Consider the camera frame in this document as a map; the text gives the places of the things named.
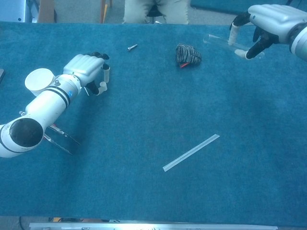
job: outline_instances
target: khaki pants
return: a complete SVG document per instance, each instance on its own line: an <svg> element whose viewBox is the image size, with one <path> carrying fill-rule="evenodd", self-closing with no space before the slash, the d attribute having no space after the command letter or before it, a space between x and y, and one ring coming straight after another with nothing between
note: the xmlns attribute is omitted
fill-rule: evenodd
<svg viewBox="0 0 307 230"><path fill-rule="evenodd" d="M188 24L189 0L126 0L124 23L147 23L149 10L155 4L166 23Z"/></svg>

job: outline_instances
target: transparent strip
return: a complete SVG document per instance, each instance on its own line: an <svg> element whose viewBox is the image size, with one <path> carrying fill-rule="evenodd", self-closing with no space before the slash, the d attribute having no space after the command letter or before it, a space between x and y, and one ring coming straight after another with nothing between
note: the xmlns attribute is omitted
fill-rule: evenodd
<svg viewBox="0 0 307 230"><path fill-rule="evenodd" d="M220 38L218 36L212 35L212 34L206 34L203 42L205 44L212 44L212 45L217 45L223 49L228 49L230 51L233 51L234 53L236 53L236 50L243 50L243 51L248 51L249 47L238 44L238 43L233 43L231 46L228 44L228 40ZM264 57L264 52L259 53L257 56L255 56L253 59L255 58L263 58Z"/></svg>
<svg viewBox="0 0 307 230"><path fill-rule="evenodd" d="M212 137L206 139L204 142L202 142L201 144L199 144L198 146L195 146L194 148L192 148L191 150L187 151L186 153L182 154L180 157L178 157L177 159L173 160L172 162L170 162L169 164L167 164L166 166L163 167L164 172L170 170L171 168L173 168L175 165L179 164L180 162L182 162L183 160L185 160L186 158L188 158L189 156L191 156L192 154L194 154L195 152L197 152L198 150L202 149L203 147L205 147L206 145L209 145L211 142L213 142L214 140L218 139L220 136L217 134L214 134Z"/></svg>

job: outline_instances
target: chair leg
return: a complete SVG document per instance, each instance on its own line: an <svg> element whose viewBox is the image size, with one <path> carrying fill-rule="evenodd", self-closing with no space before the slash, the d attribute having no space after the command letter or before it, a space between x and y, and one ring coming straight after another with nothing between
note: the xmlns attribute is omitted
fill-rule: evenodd
<svg viewBox="0 0 307 230"><path fill-rule="evenodd" d="M150 24L154 24L155 17L150 17Z"/></svg>
<svg viewBox="0 0 307 230"><path fill-rule="evenodd" d="M106 7L106 0L101 0L101 7L100 7L100 23L104 23L104 18L105 18L105 7Z"/></svg>

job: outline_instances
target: metal screw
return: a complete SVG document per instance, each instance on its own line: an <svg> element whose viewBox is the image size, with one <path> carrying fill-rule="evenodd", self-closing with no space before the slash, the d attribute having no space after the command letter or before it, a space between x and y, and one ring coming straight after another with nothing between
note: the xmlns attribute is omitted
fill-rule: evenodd
<svg viewBox="0 0 307 230"><path fill-rule="evenodd" d="M19 114L20 114L20 116L24 116L24 115L26 115L26 112L19 111Z"/></svg>
<svg viewBox="0 0 307 230"><path fill-rule="evenodd" d="M59 80L56 80L56 81L54 82L54 85L59 86L59 85L61 85L61 83L59 82Z"/></svg>
<svg viewBox="0 0 307 230"><path fill-rule="evenodd" d="M134 49L134 48L137 47L137 46L138 46L138 44L135 44L135 45L133 45L133 46L131 46L131 47L128 47L128 51Z"/></svg>

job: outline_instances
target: black striped object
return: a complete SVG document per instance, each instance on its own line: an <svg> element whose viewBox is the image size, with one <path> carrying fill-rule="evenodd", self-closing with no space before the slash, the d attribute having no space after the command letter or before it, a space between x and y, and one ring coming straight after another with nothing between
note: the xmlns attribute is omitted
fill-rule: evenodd
<svg viewBox="0 0 307 230"><path fill-rule="evenodd" d="M198 65L201 62L201 54L192 46L178 45L176 48L176 62Z"/></svg>

